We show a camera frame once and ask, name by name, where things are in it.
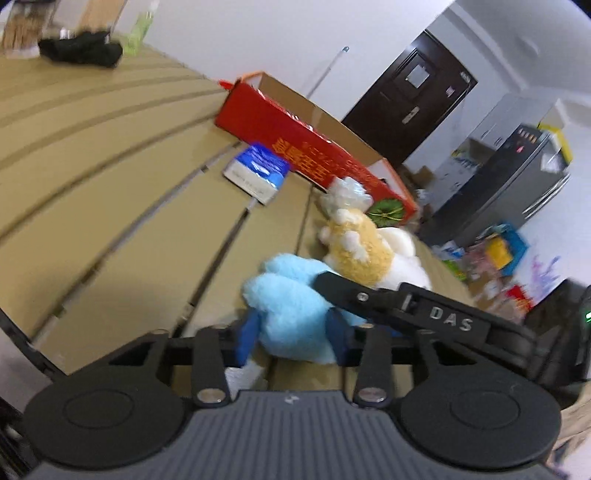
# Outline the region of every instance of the plastic bag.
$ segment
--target plastic bag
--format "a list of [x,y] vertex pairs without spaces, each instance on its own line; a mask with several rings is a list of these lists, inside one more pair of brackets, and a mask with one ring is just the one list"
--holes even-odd
[[340,208],[357,208],[365,212],[373,203],[374,199],[363,185],[351,177],[335,178],[326,194],[320,198],[320,206],[330,218]]

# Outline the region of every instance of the refrigerator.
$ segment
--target refrigerator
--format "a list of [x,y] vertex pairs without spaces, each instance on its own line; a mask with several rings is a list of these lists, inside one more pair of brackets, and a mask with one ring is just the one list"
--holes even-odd
[[454,240],[468,247],[495,223],[518,229],[564,188],[567,166],[548,132],[520,125],[422,225],[419,238],[427,245]]

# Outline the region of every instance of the plush toy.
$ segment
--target plush toy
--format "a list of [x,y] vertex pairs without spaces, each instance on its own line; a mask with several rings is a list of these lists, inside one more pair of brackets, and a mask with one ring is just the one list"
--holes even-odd
[[[264,273],[246,282],[243,295],[261,317],[259,337],[275,356],[320,364],[335,362],[326,339],[326,312],[332,307],[311,285],[322,272],[333,271],[319,260],[282,254],[263,265]],[[343,312],[350,325],[365,323]]]
[[360,210],[339,209],[319,237],[329,248],[324,262],[345,278],[370,288],[397,290],[406,282],[431,290],[413,239],[400,228],[378,229]]

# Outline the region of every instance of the white plush toy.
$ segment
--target white plush toy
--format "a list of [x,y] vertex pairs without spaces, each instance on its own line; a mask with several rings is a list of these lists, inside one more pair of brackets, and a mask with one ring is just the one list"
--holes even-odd
[[377,228],[357,209],[339,209],[320,231],[329,248],[324,263],[359,284],[397,290],[411,283],[431,290],[431,281],[416,256],[412,236],[400,228]]

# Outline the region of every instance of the black cloth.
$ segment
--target black cloth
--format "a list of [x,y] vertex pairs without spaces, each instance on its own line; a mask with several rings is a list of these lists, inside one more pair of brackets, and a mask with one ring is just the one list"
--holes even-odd
[[44,39],[39,42],[39,50],[52,61],[114,68],[123,48],[119,42],[107,43],[108,36],[109,32],[100,31],[82,32],[68,40]]

